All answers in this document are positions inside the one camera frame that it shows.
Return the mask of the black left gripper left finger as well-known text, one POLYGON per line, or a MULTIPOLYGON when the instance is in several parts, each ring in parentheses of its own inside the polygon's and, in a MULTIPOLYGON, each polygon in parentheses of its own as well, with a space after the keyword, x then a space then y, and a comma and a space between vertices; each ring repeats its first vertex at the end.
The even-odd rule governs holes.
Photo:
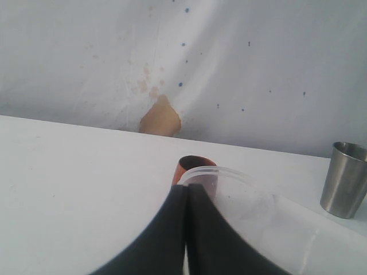
POLYGON ((149 225, 93 274, 182 274, 188 190, 173 186, 149 225))

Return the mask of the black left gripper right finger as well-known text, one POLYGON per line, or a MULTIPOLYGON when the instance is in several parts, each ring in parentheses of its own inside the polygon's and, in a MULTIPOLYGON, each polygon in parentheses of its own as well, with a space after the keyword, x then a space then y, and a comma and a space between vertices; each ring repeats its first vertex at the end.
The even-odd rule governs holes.
POLYGON ((287 274, 245 242, 203 186, 188 185, 186 247, 190 274, 287 274))

